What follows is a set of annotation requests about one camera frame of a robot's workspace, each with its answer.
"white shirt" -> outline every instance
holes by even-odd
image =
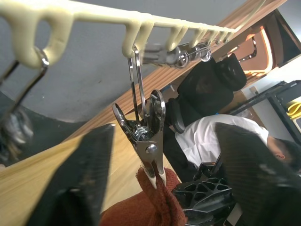
[[[227,114],[207,116],[187,126],[182,134],[175,134],[187,160],[196,167],[202,162],[214,162],[220,155],[221,149],[214,130],[216,122],[236,125],[252,131],[267,145],[269,132],[253,120]]]

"black office chair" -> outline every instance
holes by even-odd
[[[218,63],[212,58],[197,64],[178,87],[179,96],[169,99],[166,124],[183,133],[185,126],[217,114],[245,84],[246,76],[235,54]]]

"chair backrest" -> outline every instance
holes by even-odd
[[[223,85],[232,91],[239,91],[246,84],[246,75],[235,54],[216,63],[215,72]]]
[[[179,98],[184,98],[202,117],[216,114],[234,97],[233,91],[219,80],[215,67],[213,58],[197,64],[178,88]]]

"wooden desk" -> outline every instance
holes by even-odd
[[[134,114],[127,116],[134,119]],[[107,191],[103,210],[138,192],[135,177],[141,163],[116,121]],[[0,171],[0,224],[22,226],[40,199],[49,179],[77,148],[83,136],[52,147]],[[164,157],[163,164],[171,168]]]

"ceiling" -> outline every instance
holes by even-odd
[[[158,16],[193,22],[217,24],[246,0],[83,0],[102,6],[137,10]],[[46,46],[50,27],[41,22],[36,46]],[[96,115],[130,88],[127,60],[121,54],[125,28],[122,25],[76,22],[62,59],[50,67],[46,76],[32,89],[24,106],[42,115],[62,121],[85,121]],[[148,42],[164,43],[168,29],[154,28]],[[192,37],[188,32],[187,42]],[[14,59],[9,25],[0,18],[0,70]],[[143,66],[143,76],[155,70]],[[14,99],[37,73],[19,67],[1,91]]]

